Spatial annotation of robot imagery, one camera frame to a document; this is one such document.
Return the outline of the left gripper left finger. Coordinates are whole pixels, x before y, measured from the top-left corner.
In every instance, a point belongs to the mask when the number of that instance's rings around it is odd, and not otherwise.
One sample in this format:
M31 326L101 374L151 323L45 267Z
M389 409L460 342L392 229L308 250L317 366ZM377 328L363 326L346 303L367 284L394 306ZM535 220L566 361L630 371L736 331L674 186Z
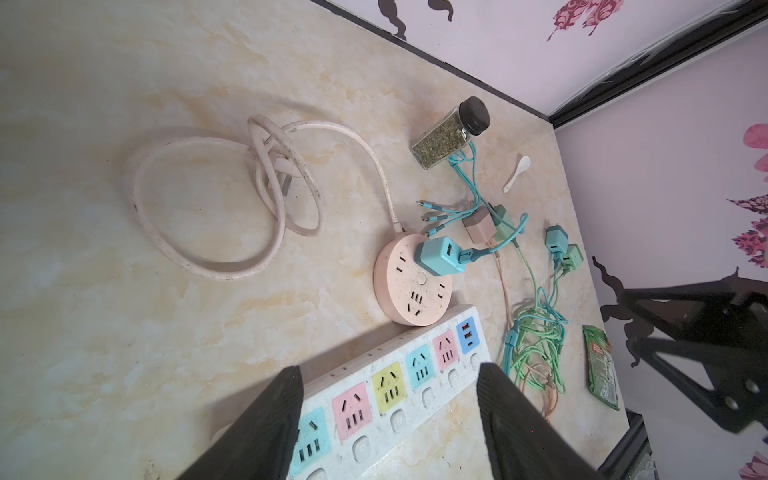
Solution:
M275 377L182 479L285 479L304 399L300 368Z

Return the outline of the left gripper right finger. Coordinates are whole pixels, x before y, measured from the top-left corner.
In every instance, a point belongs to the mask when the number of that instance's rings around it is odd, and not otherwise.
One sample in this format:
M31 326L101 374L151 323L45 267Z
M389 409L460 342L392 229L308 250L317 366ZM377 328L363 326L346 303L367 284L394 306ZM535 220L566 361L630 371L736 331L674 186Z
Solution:
M592 468L493 363L479 368L479 412L495 479L598 479Z

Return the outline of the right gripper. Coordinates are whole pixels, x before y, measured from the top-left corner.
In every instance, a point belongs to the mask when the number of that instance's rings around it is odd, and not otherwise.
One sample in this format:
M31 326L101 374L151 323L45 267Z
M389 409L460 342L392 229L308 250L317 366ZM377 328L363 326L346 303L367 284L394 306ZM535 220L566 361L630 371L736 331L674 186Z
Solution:
M635 342L640 358L722 429L739 433L753 423L767 425L767 283L734 273L691 286L627 289L620 303L697 302L690 341L645 338ZM666 358L699 363L711 388Z

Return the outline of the teal charger plug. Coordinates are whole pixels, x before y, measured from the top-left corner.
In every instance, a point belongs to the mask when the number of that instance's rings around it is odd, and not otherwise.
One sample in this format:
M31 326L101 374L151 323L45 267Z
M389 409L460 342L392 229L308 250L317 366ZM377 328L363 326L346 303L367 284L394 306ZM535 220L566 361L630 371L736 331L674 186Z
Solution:
M568 244L568 234L560 225L553 225L547 228L545 246L553 256L566 254Z
M415 261L432 275L463 273L466 266L485 255L484 251L462 249L449 237L430 238L416 248Z

